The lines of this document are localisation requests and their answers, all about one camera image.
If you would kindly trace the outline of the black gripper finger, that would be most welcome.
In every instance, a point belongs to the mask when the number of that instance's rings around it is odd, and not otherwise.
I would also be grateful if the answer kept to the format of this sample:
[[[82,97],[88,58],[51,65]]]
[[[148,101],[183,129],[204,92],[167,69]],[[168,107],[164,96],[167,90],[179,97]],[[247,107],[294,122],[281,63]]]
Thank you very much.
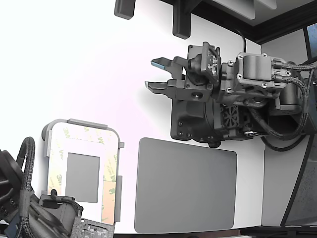
[[[165,95],[171,99],[185,100],[185,80],[170,79],[167,82],[145,82],[145,86],[154,94]]]

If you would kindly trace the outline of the dark grey auxiliary gripper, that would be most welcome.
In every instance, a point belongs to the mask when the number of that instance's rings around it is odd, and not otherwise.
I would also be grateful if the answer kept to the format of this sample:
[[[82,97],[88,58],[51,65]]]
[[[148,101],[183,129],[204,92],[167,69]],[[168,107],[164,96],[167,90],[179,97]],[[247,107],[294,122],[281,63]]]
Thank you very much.
[[[83,207],[76,202],[74,197],[59,196],[55,189],[52,192],[53,194],[42,194],[39,205],[53,214],[71,233],[75,218],[81,217]]]

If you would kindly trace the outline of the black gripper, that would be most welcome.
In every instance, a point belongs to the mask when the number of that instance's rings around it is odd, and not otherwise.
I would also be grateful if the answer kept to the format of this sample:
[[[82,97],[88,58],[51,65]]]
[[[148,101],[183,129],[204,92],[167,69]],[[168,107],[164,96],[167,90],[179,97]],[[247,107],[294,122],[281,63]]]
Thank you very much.
[[[161,57],[151,60],[151,65],[169,72],[172,79],[182,79],[183,61]],[[186,72],[186,101],[264,107],[280,94],[272,59],[262,55],[240,53],[234,62],[222,63],[216,52],[205,52],[188,60]]]

